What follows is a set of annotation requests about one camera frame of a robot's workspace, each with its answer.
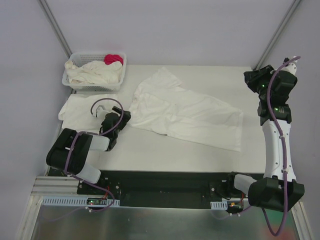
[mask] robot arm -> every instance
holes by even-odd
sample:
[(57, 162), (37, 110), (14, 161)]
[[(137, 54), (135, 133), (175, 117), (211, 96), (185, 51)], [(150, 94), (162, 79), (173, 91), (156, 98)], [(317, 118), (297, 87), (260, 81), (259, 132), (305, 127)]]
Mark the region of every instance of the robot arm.
[[(102, 105), (99, 105), (95, 113), (92, 113), (93, 117), (104, 119), (101, 123), (99, 134), (106, 133), (107, 130), (113, 127), (115, 128), (103, 135), (85, 132), (77, 137), (67, 167), (67, 171), (70, 174), (97, 186), (104, 187), (106, 185), (104, 174), (87, 163), (86, 160), (90, 150), (109, 152), (114, 148), (119, 132), (124, 129), (131, 119), (131, 113), (123, 111), (123, 118), (121, 120), (121, 113), (122, 110), (116, 106), (110, 112), (105, 110)], [(53, 168), (64, 170), (69, 150), (76, 135), (77, 131), (75, 130), (69, 128), (63, 129), (46, 157), (46, 164)]]
[(255, 180), (251, 176), (234, 173), (233, 186), (235, 189), (248, 195), (251, 206), (284, 211), (284, 157), (282, 139), (285, 140), (287, 156), (287, 189), (288, 210), (304, 195), (303, 184), (297, 179), (291, 163), (290, 154), (290, 128), (291, 110), (286, 104), (289, 93), (297, 83), (295, 62), (288, 64), (278, 74), (272, 85), (271, 106), (282, 129), (283, 136), (272, 120), (266, 103), (266, 92), (273, 68), (269, 65), (258, 71), (245, 72), (245, 82), (248, 87), (259, 94), (260, 103), (258, 115), (265, 138), (266, 165), (263, 179)]

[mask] white pants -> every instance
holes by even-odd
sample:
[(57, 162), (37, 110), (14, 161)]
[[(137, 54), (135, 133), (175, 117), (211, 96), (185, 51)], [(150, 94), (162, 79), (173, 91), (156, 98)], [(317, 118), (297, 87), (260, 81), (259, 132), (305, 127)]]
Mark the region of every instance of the white pants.
[(243, 112), (215, 97), (186, 90), (166, 68), (136, 89), (132, 127), (173, 138), (241, 151)]

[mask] folded garment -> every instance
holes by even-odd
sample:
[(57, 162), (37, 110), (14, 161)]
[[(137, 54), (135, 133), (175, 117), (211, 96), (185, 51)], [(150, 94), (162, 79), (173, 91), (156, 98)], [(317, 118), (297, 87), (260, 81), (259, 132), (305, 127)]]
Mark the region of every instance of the folded garment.
[(117, 84), (122, 73), (122, 64), (115, 61), (106, 65), (103, 61), (92, 61), (77, 67), (72, 61), (64, 64), (71, 84)]
[(122, 65), (124, 65), (123, 58), (118, 54), (108, 54), (104, 57), (104, 63), (110, 65), (116, 61), (119, 61)]
[(173, 138), (241, 151), (243, 112), (213, 96), (186, 90), (166, 68), (136, 89), (132, 127)]
[[(112, 98), (117, 100), (116, 94), (71, 94), (58, 114), (59, 120), (62, 120), (62, 128), (73, 129), (76, 131), (90, 131), (97, 133), (101, 127), (103, 119), (98, 119), (91, 115), (90, 109), (95, 101), (103, 98)], [(92, 112), (95, 113), (98, 106), (102, 105), (105, 110), (112, 110), (114, 101), (103, 100), (97, 103)]]

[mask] laundry basket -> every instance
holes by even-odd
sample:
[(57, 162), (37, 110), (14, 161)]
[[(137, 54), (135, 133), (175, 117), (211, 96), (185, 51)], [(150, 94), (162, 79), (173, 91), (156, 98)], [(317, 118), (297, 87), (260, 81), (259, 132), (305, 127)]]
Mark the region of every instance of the laundry basket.
[(62, 84), (69, 86), (76, 91), (119, 91), (120, 86), (124, 81), (126, 66), (127, 66), (127, 55), (123, 52), (76, 52), (73, 53), (69, 60), (73, 62), (77, 67), (82, 67), (83, 65), (92, 61), (103, 61), (105, 56), (108, 54), (118, 54), (123, 58), (122, 73), (119, 79), (119, 83), (111, 84), (91, 84), (91, 83), (69, 83), (66, 70), (64, 70), (62, 76)]

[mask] red cloth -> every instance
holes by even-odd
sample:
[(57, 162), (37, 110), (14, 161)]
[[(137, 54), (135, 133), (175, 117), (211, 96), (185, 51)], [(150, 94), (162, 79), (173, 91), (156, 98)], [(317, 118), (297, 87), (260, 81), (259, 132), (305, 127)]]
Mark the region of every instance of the red cloth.
[(107, 65), (110, 65), (116, 61), (119, 61), (122, 65), (124, 65), (124, 60), (122, 59), (122, 57), (120, 57), (119, 55), (115, 54), (108, 54), (104, 57), (104, 63)]

